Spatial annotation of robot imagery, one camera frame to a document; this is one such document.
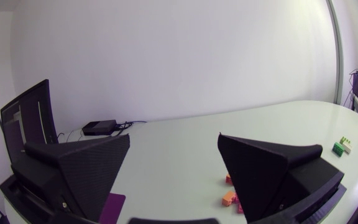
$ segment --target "orange lego brick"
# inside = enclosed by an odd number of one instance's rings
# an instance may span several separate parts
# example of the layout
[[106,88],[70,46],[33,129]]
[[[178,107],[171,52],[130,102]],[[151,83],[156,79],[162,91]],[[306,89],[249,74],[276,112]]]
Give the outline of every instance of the orange lego brick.
[[227,193],[226,193],[226,195],[225,196],[223,196],[223,198],[222,198],[222,205],[224,205],[224,206],[230,206],[231,205],[231,203],[233,202],[233,200],[235,199],[235,197],[236,197],[236,193],[234,193],[233,191],[228,191]]

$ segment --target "black monitor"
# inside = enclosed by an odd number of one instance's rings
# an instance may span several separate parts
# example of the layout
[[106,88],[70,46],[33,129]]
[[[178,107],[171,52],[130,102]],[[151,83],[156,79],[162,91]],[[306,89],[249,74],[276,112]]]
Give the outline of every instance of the black monitor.
[[344,174],[320,158],[319,145],[219,135],[218,148],[248,223],[316,223],[344,194]]
[[23,155],[26,142],[58,143],[50,105],[49,80],[36,84],[4,106],[1,121],[11,162]]
[[98,222],[129,136],[63,144],[27,142],[0,188],[30,223]]

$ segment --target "red lego brick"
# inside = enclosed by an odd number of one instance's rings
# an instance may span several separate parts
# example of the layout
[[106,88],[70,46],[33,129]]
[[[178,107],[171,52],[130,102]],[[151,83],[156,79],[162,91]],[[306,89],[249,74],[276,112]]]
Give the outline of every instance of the red lego brick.
[[231,178],[230,178],[230,175],[228,174],[228,175],[226,175],[226,183],[227,184],[233,184],[232,182],[231,182]]
[[241,204],[239,204],[239,209],[237,210],[237,213],[244,213],[244,211],[242,211]]

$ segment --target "computer screen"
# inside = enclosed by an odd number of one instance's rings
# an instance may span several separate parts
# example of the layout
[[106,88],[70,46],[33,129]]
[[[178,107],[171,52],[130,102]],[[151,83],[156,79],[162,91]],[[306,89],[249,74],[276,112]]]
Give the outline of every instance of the computer screen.
[[58,143],[50,105],[49,81],[36,84],[4,106],[1,121],[12,163],[23,155],[26,142]]
[[27,142],[11,166],[14,175],[0,188],[29,223],[98,222],[129,146],[127,134],[61,144]]

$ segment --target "purple paper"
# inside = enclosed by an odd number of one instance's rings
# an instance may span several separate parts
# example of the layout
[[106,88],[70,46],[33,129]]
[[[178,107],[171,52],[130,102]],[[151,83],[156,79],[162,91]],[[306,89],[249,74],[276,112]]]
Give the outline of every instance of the purple paper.
[[110,193],[106,203],[104,204],[102,214],[99,218],[99,223],[116,224],[124,202],[125,195]]

